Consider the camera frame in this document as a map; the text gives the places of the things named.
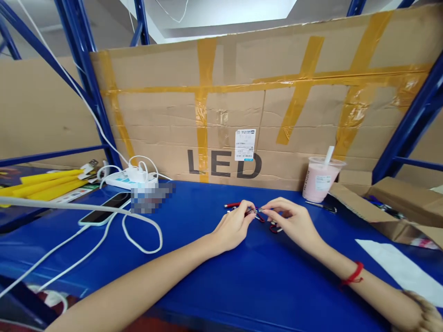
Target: plastic cup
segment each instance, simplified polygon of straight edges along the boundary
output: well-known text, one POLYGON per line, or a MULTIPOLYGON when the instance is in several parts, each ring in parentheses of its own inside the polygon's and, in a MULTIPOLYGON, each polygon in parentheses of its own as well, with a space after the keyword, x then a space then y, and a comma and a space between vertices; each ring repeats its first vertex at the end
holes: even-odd
POLYGON ((337 159, 331 159, 326 165, 324 162, 324 157, 309 157, 308 173, 303 186, 303 197, 308 201, 323 202, 338 173, 346 165, 344 161, 337 159))

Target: bracelet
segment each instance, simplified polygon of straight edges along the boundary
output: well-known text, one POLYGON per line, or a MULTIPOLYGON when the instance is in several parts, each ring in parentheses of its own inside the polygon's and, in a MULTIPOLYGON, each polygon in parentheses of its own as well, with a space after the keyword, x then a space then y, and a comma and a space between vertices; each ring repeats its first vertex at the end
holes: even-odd
POLYGON ((353 283, 353 282, 358 283, 358 282, 363 281, 362 277, 358 278, 358 276, 360 275, 361 271, 363 270, 363 263, 358 262, 358 261, 356 261, 355 263, 357 264, 357 269, 355 270, 355 272, 353 274, 351 274, 349 276, 348 279, 341 281, 341 284, 340 284, 340 287, 339 287, 340 289, 343 286, 348 286, 350 283, 353 283))

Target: white ceiling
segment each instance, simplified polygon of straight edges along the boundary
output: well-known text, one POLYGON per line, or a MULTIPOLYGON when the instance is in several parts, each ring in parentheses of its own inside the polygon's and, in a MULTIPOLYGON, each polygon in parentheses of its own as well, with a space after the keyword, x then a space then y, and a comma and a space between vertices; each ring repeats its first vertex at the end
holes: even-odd
MULTIPOLYGON (((346 15, 351 0, 189 0, 181 23, 173 21, 156 0, 144 1, 151 41, 169 43, 340 18, 346 15)), ((175 19, 179 20, 183 15, 186 0, 158 1, 175 19)), ((6 2, 30 27, 17 0, 6 2)), ((54 0, 22 2, 54 54, 70 55, 54 0)), ((134 26, 137 26, 134 0, 84 2, 98 49, 129 46, 133 32, 127 8, 132 13, 134 26)), ((364 13, 394 9, 400 2, 367 0, 364 13)), ((22 58, 38 56, 13 28, 10 27, 10 31, 22 58)))

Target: blue tabletop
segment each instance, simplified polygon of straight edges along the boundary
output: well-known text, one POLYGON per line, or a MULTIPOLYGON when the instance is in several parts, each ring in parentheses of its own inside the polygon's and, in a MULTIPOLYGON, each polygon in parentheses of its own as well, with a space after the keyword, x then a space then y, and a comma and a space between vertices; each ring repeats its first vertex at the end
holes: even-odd
MULTIPOLYGON (((175 182, 176 192, 154 214, 162 228, 163 249, 145 255, 127 239, 121 215, 114 219, 102 246, 84 263, 53 283, 51 289, 87 296, 128 271, 205 235, 226 213, 223 205, 247 199, 261 206, 278 196, 306 205, 325 241, 352 260, 399 288, 397 283, 355 242, 370 239, 393 243, 346 210, 332 197, 337 215, 304 204, 299 192, 175 182)), ((106 187, 76 202, 103 204, 118 189, 106 187)), ((0 237, 0 274, 17 278, 41 256, 74 234, 88 211, 58 210, 0 237)), ((158 247, 154 227, 134 218, 126 225, 146 250, 158 247)), ((59 249, 27 282, 43 284, 88 253, 104 227, 92 227, 59 249)), ((443 284, 443 253, 393 243, 424 271, 443 284)), ((254 221, 246 240, 192 272, 153 308, 170 321, 216 330, 227 325, 248 331, 388 331, 388 323, 339 279, 303 252, 283 232, 254 221)))

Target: white straw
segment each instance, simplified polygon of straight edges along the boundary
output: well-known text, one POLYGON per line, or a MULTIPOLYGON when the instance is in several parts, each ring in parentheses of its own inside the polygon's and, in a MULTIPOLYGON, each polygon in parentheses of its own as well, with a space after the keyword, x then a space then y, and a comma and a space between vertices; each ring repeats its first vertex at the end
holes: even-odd
POLYGON ((334 146, 331 145, 328 149, 328 153, 326 154, 326 157, 324 158, 323 168, 326 168, 329 165, 329 162, 331 161, 332 154, 334 153, 334 146))

